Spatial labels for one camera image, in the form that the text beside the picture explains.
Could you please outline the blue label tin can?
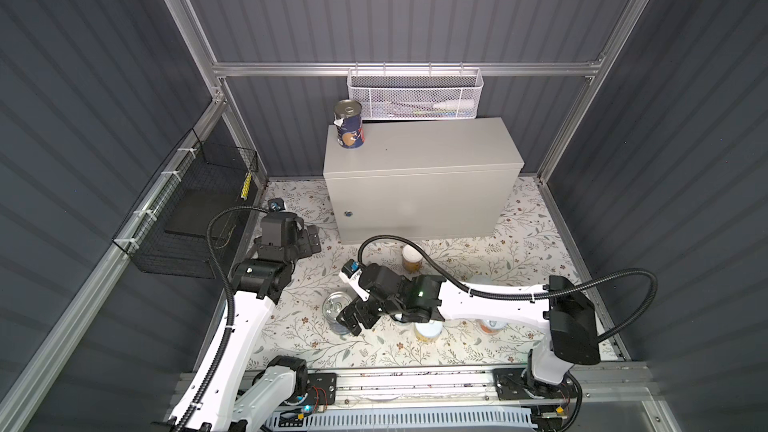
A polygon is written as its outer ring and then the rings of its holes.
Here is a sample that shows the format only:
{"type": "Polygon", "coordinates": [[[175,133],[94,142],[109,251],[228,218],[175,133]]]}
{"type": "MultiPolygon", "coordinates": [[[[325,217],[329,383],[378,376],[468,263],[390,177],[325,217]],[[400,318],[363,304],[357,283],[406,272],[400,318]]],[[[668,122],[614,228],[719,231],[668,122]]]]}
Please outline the blue label tin can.
{"type": "Polygon", "coordinates": [[[328,323],[329,330],[339,336],[349,335],[349,330],[338,322],[337,317],[342,310],[352,302],[352,298],[344,291],[331,292],[323,302],[323,317],[328,323]]]}

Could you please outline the dark tomato tin can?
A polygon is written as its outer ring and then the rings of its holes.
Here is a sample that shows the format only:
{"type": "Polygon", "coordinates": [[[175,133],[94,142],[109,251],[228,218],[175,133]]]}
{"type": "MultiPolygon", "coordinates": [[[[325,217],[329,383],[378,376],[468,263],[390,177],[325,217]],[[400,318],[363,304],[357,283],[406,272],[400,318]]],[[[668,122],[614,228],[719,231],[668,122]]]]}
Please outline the dark tomato tin can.
{"type": "Polygon", "coordinates": [[[362,105],[355,100],[345,99],[334,106],[333,124],[337,130],[337,141],[345,149],[363,145],[362,105]]]}

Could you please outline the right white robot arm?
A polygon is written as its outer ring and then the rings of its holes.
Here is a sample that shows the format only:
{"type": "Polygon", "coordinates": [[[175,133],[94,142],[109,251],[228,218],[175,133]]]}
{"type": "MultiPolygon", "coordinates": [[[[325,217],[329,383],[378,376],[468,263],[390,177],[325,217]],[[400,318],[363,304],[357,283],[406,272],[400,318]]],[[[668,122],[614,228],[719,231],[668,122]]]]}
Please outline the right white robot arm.
{"type": "Polygon", "coordinates": [[[500,322],[542,334],[527,359],[526,386],[559,386],[575,365],[601,361],[594,304],[562,276],[544,285],[492,286],[442,275],[406,277],[389,268],[350,260],[339,278],[356,294],[336,320],[355,336],[381,317],[408,324],[500,322]]]}

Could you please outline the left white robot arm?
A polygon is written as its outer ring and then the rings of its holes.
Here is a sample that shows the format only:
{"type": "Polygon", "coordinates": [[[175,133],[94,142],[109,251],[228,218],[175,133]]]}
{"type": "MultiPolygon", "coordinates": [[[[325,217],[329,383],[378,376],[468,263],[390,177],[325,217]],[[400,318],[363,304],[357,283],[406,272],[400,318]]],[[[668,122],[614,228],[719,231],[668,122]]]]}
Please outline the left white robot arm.
{"type": "Polygon", "coordinates": [[[274,359],[248,390],[240,389],[252,349],[297,262],[321,250],[317,227],[283,210],[281,201],[262,214],[256,258],[238,263],[234,272],[211,259],[223,285],[224,315],[189,387],[169,417],[152,423],[151,430],[262,431],[283,402],[305,395],[305,361],[284,356],[274,359]]]}

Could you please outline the yellow label can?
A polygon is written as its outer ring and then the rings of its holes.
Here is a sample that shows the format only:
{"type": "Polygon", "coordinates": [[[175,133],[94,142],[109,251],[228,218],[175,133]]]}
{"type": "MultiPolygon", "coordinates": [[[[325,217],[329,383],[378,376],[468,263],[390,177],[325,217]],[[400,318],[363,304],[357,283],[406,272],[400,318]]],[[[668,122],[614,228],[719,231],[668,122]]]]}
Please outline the yellow label can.
{"type": "Polygon", "coordinates": [[[425,343],[435,342],[443,331],[443,323],[440,321],[429,321],[426,323],[415,323],[413,325],[414,334],[417,340],[425,343]]]}

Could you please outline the orange fruit can white lid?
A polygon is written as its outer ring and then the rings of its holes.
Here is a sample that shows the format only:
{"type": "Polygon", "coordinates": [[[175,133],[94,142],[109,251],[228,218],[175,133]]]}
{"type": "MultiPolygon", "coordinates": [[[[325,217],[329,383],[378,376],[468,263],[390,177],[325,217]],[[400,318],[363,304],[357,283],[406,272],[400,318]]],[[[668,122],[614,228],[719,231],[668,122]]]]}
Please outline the orange fruit can white lid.
{"type": "Polygon", "coordinates": [[[423,257],[413,246],[405,245],[402,248],[402,266],[408,273],[418,273],[423,266],[423,257]]]}

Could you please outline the orange label can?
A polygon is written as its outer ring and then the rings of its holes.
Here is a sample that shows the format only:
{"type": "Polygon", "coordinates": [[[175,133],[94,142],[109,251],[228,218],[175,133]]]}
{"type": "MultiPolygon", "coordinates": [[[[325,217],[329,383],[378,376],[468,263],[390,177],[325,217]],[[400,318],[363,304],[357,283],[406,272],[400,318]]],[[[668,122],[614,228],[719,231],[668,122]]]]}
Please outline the orange label can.
{"type": "Polygon", "coordinates": [[[494,320],[479,320],[478,325],[481,331],[488,335],[498,334],[507,327],[507,323],[494,320]]]}

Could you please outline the grey metal cabinet box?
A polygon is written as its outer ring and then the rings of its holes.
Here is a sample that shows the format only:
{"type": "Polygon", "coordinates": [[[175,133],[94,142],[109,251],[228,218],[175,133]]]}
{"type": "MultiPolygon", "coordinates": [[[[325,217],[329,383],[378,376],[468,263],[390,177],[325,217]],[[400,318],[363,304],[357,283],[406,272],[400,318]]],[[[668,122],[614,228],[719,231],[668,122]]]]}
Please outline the grey metal cabinet box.
{"type": "Polygon", "coordinates": [[[524,160],[498,118],[369,123],[339,145],[329,126],[323,177],[344,244],[493,234],[524,160]]]}

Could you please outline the floral patterned mat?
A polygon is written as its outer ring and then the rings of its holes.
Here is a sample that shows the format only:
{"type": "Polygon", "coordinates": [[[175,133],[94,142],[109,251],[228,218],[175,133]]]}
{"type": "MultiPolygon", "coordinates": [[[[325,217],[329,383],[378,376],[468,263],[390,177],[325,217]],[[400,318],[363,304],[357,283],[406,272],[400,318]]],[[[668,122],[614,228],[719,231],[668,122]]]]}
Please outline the floral patterned mat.
{"type": "MultiPolygon", "coordinates": [[[[299,262],[291,285],[263,329],[248,369],[278,355],[300,357],[314,369],[522,363],[541,333],[522,325],[488,332],[476,320],[452,321],[436,339],[385,317],[358,336],[339,335],[323,317],[325,299],[344,287],[337,274],[357,248],[340,240],[323,180],[277,181],[266,198],[320,229],[322,252],[299,262]]],[[[518,179],[489,237],[425,241],[423,248],[462,281],[494,285],[543,284],[551,275],[578,279],[548,208],[531,177],[518,179]]]]}

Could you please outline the white tube in basket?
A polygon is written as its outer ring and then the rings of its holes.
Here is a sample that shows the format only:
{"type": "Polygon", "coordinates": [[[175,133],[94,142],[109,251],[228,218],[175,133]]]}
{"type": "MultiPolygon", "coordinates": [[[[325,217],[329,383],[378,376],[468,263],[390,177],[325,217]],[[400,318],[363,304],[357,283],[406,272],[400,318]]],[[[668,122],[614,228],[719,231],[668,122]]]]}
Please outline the white tube in basket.
{"type": "Polygon", "coordinates": [[[474,99],[453,99],[434,103],[432,109],[454,115],[474,116],[476,114],[477,102],[474,99]]]}

